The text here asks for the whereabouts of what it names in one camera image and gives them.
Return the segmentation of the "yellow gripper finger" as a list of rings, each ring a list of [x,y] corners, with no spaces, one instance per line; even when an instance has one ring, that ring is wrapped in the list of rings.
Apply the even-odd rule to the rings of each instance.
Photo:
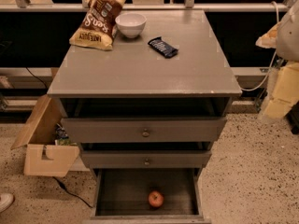
[[[255,45],[264,49],[275,49],[277,47],[279,23],[275,24],[267,33],[260,36]]]
[[[299,63],[287,62],[270,72],[261,119],[282,119],[299,102]]]

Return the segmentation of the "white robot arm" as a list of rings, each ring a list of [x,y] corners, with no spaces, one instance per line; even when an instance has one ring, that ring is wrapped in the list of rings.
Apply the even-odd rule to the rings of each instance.
[[[287,63],[270,71],[267,92],[260,119],[272,121],[284,118],[299,102],[299,1],[296,1],[280,22],[260,36],[256,45],[275,49]]]

